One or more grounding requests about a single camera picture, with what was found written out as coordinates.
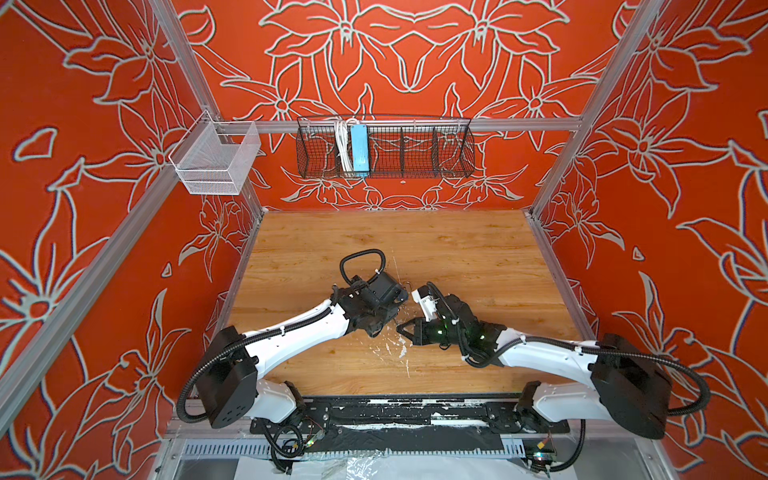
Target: white mesh basket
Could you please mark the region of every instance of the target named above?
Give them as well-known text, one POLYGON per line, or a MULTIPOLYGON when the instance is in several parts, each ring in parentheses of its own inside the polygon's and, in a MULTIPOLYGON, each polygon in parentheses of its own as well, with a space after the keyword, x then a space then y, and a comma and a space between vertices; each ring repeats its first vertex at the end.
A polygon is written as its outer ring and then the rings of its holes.
POLYGON ((232 137, 217 133, 217 123, 204 112, 169 155, 191 194, 239 194, 261 148, 253 122, 239 144, 229 143, 234 142, 232 137))

